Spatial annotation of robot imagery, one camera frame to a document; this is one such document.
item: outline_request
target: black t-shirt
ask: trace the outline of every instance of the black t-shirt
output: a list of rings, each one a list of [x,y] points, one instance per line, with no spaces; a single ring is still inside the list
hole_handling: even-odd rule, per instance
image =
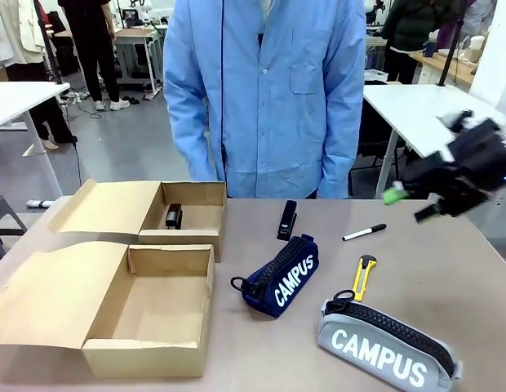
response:
[[[78,33],[108,32],[106,19],[102,9],[103,4],[110,0],[58,0],[58,4],[64,8],[66,19],[75,36]]]

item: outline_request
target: shirt pocket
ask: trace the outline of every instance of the shirt pocket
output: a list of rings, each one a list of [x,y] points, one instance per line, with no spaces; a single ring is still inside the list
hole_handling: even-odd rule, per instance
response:
[[[314,94],[323,89],[322,62],[330,35],[326,30],[293,30],[290,89],[294,94]]]

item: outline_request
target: open cardboard box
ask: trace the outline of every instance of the open cardboard box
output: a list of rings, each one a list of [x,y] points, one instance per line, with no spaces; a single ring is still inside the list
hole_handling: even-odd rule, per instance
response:
[[[213,272],[211,245],[35,253],[0,290],[0,345],[81,350],[97,377],[202,376]]]
[[[226,198],[224,182],[88,180],[49,228],[54,233],[134,234],[142,244],[210,243],[220,261]],[[166,229],[166,213],[173,203],[182,205],[180,230]]]

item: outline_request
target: white sneaker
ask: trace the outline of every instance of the white sneaker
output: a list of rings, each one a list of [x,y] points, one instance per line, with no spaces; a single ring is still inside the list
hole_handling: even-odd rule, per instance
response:
[[[119,100],[118,102],[113,102],[109,105],[110,110],[117,112],[120,109],[125,109],[130,107],[130,102],[127,100]]]
[[[41,139],[41,143],[45,149],[58,149],[59,148],[59,146],[55,145],[51,140]]]
[[[104,106],[104,102],[102,100],[95,101],[95,110],[97,110],[98,112],[106,110],[106,106]]]

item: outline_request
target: blue button-up shirt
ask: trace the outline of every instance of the blue button-up shirt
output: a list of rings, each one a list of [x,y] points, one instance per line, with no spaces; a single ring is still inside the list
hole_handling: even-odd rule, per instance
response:
[[[166,35],[171,129],[194,180],[224,179],[221,11],[221,0],[177,0]],[[304,198],[316,189],[322,198],[347,196],[362,111],[365,36],[362,0],[273,0],[265,22],[260,0],[225,0],[229,196]]]

